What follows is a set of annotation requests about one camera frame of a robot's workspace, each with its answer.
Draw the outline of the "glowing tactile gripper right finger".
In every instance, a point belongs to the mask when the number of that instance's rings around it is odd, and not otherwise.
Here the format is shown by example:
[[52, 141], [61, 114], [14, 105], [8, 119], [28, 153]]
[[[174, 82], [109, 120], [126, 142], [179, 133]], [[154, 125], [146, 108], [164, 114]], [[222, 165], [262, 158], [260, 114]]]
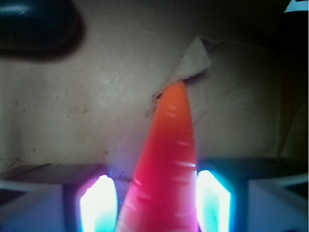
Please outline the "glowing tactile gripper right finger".
[[208, 158], [197, 165], [202, 232], [306, 232], [309, 167], [288, 158]]

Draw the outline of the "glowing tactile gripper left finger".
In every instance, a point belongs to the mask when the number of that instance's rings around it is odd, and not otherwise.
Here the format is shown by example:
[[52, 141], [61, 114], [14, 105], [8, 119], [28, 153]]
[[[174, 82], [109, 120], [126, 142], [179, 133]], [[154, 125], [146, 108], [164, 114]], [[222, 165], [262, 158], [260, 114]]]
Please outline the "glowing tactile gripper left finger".
[[113, 232], [117, 214], [104, 164], [23, 165], [0, 173], [3, 232]]

